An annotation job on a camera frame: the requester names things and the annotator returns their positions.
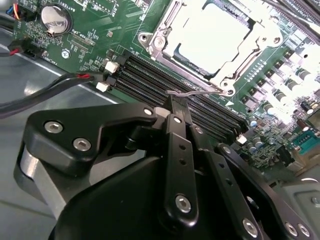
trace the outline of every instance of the black mechanical arm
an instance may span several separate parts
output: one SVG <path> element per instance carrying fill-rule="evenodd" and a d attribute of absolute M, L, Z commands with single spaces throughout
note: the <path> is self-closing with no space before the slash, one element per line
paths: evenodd
<path fill-rule="evenodd" d="M 90 183 L 93 165 L 137 150 L 145 157 Z M 51 208 L 53 240 L 317 239 L 232 148 L 214 145 L 192 123 L 184 98 L 154 109 L 36 112 L 14 176 Z"/>

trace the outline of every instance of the cpu socket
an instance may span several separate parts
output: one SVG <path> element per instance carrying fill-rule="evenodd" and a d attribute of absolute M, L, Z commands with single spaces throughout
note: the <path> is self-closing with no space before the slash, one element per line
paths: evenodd
<path fill-rule="evenodd" d="M 283 36 L 271 19 L 239 17 L 240 10 L 232 14 L 225 6 L 172 0 L 155 31 L 140 32 L 138 40 L 155 61 L 206 91 L 231 97 L 234 83 L 264 49 L 280 46 Z"/>

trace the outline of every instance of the black plastic bracket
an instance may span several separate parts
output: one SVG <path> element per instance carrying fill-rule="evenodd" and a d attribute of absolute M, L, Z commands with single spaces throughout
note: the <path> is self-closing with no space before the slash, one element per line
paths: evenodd
<path fill-rule="evenodd" d="M 121 133 L 136 125 L 152 126 L 156 120 L 153 109 L 144 103 L 38 111 L 27 120 L 23 142 L 35 158 L 65 174 L 83 176 Z M 48 132 L 45 124 L 50 121 L 59 123 L 63 130 Z M 89 141 L 89 150 L 74 147 L 79 138 Z"/>
<path fill-rule="evenodd" d="M 201 128 L 192 125 L 190 133 L 196 159 L 202 161 L 201 165 L 205 166 L 217 183 L 237 236 L 243 239 L 265 239 L 225 158 L 214 152 L 208 136 Z M 254 226 L 251 234 L 244 228 L 244 221 Z"/>
<path fill-rule="evenodd" d="M 186 123 L 183 118 L 170 114 L 165 124 L 164 221 L 175 232 L 192 228 L 198 221 L 199 210 L 193 150 L 186 139 Z"/>
<path fill-rule="evenodd" d="M 226 159 L 242 194 L 257 204 L 263 229 L 271 239 L 315 239 L 308 225 L 231 147 L 222 143 L 217 147 L 217 151 Z M 300 225 L 306 228 L 309 236 L 303 232 L 290 231 L 290 226 L 299 230 Z"/>

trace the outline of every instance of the motherboard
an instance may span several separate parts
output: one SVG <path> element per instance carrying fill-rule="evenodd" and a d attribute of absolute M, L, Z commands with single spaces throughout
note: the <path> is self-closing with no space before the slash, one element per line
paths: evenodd
<path fill-rule="evenodd" d="M 316 0 L 284 0 L 320 24 Z M 159 106 L 189 92 L 193 122 L 252 166 L 320 145 L 320 38 L 260 0 L 19 0 L 13 37 L 67 71 L 108 72 L 111 94 Z"/>

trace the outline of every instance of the silver screw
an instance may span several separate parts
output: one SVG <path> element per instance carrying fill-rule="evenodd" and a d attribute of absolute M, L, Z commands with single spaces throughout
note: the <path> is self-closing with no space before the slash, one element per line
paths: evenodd
<path fill-rule="evenodd" d="M 258 229 L 249 219 L 247 218 L 243 219 L 242 224 L 248 234 L 250 234 L 253 238 L 258 237 Z"/>
<path fill-rule="evenodd" d="M 185 196 L 182 196 L 182 195 L 176 196 L 175 205 L 184 214 L 187 214 L 191 211 L 191 203 Z"/>
<path fill-rule="evenodd" d="M 152 115 L 152 111 L 149 110 L 148 108 L 144 109 L 144 113 L 147 114 L 147 115 Z"/>
<path fill-rule="evenodd" d="M 162 37 L 156 37 L 153 43 L 156 49 L 162 49 L 165 46 L 165 41 Z"/>
<path fill-rule="evenodd" d="M 199 133 L 199 134 L 203 134 L 204 132 L 202 131 L 202 129 L 200 127 L 196 127 L 195 130 Z"/>
<path fill-rule="evenodd" d="M 288 230 L 288 232 L 293 235 L 293 236 L 298 236 L 297 230 L 292 226 L 290 223 L 286 222 L 285 223 L 285 228 Z"/>
<path fill-rule="evenodd" d="M 308 231 L 308 229 L 305 226 L 303 226 L 302 224 L 299 223 L 298 227 L 304 235 L 306 235 L 307 237 L 310 237 L 310 232 Z"/>
<path fill-rule="evenodd" d="M 44 124 L 44 128 L 48 133 L 58 134 L 61 133 L 64 127 L 57 121 L 48 121 Z"/>
<path fill-rule="evenodd" d="M 223 147 L 223 150 L 224 150 L 227 154 L 231 154 L 230 149 L 227 148 L 226 146 Z"/>
<path fill-rule="evenodd" d="M 61 56 L 64 58 L 64 59 L 68 59 L 71 57 L 71 53 L 69 50 L 67 49 L 64 49 L 62 52 L 61 52 Z"/>
<path fill-rule="evenodd" d="M 86 152 L 91 148 L 91 143 L 82 137 L 79 137 L 73 141 L 73 146 L 75 149 Z"/>
<path fill-rule="evenodd" d="M 311 198 L 311 202 L 312 202 L 317 208 L 320 208 L 320 199 L 318 199 L 317 197 L 312 197 L 312 198 Z"/>
<path fill-rule="evenodd" d="M 177 118 L 176 116 L 175 116 L 175 117 L 173 117 L 173 120 L 175 120 L 178 124 L 180 124 L 180 123 L 181 123 L 181 120 L 180 120 L 179 118 Z"/>

